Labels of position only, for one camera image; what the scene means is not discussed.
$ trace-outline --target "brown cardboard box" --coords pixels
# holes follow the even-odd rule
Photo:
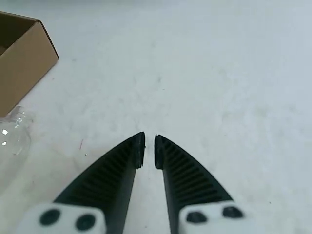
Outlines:
[[[0,12],[0,117],[18,104],[58,59],[40,20]]]

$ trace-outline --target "clear plastic bottle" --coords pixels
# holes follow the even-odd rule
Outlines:
[[[31,116],[20,106],[0,118],[0,195],[26,161],[31,144],[28,130],[32,122]]]

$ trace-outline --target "white table surface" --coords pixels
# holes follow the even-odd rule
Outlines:
[[[312,232],[310,0],[2,0],[39,18],[58,64],[24,98],[26,163],[0,230],[133,134],[147,137],[125,234],[169,234],[154,136],[202,163],[267,234]]]

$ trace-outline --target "black screw hole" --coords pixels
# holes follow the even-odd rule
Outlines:
[[[189,212],[186,217],[186,221],[190,223],[205,223],[207,217],[202,212]]]
[[[96,218],[93,214],[84,214],[80,216],[76,221],[76,228],[79,231],[86,231],[91,229],[96,222]]]
[[[59,216],[60,211],[58,209],[50,209],[41,215],[40,224],[42,226],[50,226],[58,221]]]
[[[226,218],[242,218],[243,212],[235,206],[228,206],[223,209],[223,216]]]

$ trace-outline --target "transparent plastic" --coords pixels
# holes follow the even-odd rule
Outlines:
[[[24,164],[31,144],[29,127],[33,122],[20,106],[0,118],[0,194]]]

